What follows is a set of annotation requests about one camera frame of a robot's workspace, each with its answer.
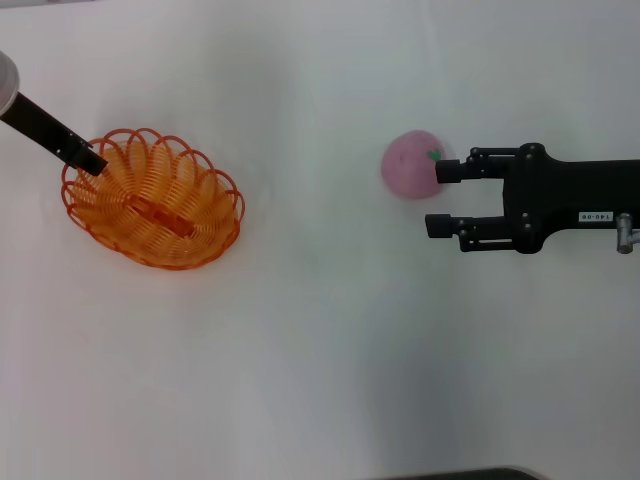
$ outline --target pink ball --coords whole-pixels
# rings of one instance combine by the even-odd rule
[[[436,162],[444,160],[440,141],[429,132],[416,130],[395,139],[382,159],[382,177],[395,194],[405,198],[428,198],[440,192]]]

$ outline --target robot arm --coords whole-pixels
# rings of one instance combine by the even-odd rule
[[[566,229],[617,229],[620,253],[640,242],[633,233],[640,223],[640,160],[560,162],[543,145],[529,143],[474,148],[465,163],[437,163],[436,174],[439,183],[504,180],[502,217],[426,216],[431,238],[458,235],[463,252],[537,253],[547,237]]]
[[[73,168],[98,176],[107,165],[89,144],[18,91],[15,64],[0,52],[0,120]]]

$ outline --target label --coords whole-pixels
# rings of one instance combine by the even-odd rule
[[[613,222],[613,212],[580,212],[578,214],[580,223]]]

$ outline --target orange wicker basket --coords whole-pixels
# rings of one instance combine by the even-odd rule
[[[183,140],[142,128],[90,143],[109,164],[99,177],[78,170],[72,180],[65,166],[62,200],[71,220],[105,247],[150,267],[188,270],[238,238],[242,194]]]

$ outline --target white backdrop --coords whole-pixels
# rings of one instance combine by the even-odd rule
[[[405,202],[414,128],[450,155],[640,156],[634,0],[104,0],[0,11],[21,91],[86,137],[177,134],[248,199],[194,272],[66,217],[62,164],[0,125],[0,464],[20,480],[383,477],[517,464],[640,477],[640,257],[613,232],[464,255]]]

